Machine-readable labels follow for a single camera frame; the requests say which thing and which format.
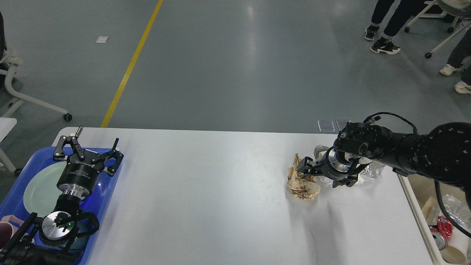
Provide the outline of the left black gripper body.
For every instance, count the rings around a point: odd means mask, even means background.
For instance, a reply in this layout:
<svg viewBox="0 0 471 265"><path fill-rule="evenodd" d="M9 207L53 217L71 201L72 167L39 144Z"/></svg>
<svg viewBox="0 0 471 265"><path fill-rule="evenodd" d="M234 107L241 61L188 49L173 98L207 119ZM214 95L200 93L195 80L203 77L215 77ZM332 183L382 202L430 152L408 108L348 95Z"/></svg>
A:
<svg viewBox="0 0 471 265"><path fill-rule="evenodd" d="M105 161L109 159L104 154L89 149L84 150L84 160L80 160L80 158L81 155L77 153L66 156L64 151L55 151L56 161L66 161L57 182L57 188L63 194L76 197L92 195L99 175L105 170Z"/></svg>

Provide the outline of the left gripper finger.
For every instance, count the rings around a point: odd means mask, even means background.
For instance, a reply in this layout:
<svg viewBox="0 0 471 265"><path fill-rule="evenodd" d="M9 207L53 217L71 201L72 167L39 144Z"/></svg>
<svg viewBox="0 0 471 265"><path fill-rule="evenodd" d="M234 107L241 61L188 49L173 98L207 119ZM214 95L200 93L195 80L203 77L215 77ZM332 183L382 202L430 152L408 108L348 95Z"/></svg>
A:
<svg viewBox="0 0 471 265"><path fill-rule="evenodd" d="M117 170L119 169L124 158L124 154L119 151L118 142L119 138L116 138L110 151L103 154L94 155L91 158L91 164L98 165L96 166L96 169L99 172L105 172L110 177L113 177L117 173ZM109 160L113 160L114 163L112 165L105 166L106 161Z"/></svg>
<svg viewBox="0 0 471 265"><path fill-rule="evenodd" d="M85 160L84 150L82 149L81 145L78 143L78 138L83 131L83 126L79 126L77 131L69 136L61 136L57 143L56 148L54 149L53 153L53 160L54 161L67 161L69 155L66 155L64 152L64 147L69 145L72 149L72 153L78 156L78 160L83 162Z"/></svg>

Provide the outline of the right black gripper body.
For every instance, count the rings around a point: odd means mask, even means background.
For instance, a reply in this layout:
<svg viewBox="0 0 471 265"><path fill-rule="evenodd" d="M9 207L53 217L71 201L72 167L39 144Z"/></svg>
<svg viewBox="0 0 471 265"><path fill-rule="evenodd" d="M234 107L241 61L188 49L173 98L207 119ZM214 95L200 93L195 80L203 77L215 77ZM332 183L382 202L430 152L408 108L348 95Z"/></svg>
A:
<svg viewBox="0 0 471 265"><path fill-rule="evenodd" d="M336 149L328 149L315 154L316 166L323 176L333 181L358 181L360 158Z"/></svg>

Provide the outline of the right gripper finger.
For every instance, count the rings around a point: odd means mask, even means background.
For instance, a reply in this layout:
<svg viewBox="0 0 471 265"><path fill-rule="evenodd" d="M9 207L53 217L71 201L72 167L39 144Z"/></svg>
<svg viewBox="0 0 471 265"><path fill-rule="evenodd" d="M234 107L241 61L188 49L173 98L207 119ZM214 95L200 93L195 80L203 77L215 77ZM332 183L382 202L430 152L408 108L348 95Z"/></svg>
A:
<svg viewBox="0 0 471 265"><path fill-rule="evenodd" d="M346 185L347 187L352 187L358 181L358 175L347 176L341 180L334 180L332 187L336 188L338 186Z"/></svg>
<svg viewBox="0 0 471 265"><path fill-rule="evenodd" d="M297 166L297 173L301 173L303 177L307 176L323 176L319 161L308 156L304 157Z"/></svg>

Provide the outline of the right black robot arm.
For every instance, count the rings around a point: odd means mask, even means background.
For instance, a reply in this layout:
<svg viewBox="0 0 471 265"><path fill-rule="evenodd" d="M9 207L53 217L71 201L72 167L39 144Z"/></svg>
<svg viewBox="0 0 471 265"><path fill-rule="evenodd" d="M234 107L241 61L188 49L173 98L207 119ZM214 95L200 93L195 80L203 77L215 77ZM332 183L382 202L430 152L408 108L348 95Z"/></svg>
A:
<svg viewBox="0 0 471 265"><path fill-rule="evenodd" d="M367 116L363 122L347 122L333 146L320 161L303 158L297 173L303 176L325 176L333 187L353 186L358 175L372 161L390 166L401 176L419 174L433 179L442 213L466 236L470 233L458 225L446 211L440 184L458 187L470 203L471 125L451 122L437 126L429 134L420 135L414 124L411 134L399 134L376 125L380 113Z"/></svg>

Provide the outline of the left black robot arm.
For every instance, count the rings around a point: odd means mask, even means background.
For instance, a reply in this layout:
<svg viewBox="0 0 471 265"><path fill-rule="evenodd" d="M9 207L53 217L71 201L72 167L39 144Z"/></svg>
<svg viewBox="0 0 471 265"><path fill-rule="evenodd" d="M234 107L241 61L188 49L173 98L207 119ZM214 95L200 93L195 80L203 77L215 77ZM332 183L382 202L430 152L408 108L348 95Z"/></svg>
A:
<svg viewBox="0 0 471 265"><path fill-rule="evenodd" d="M124 154L83 148L83 127L34 153L1 204L2 265L84 265Z"/></svg>

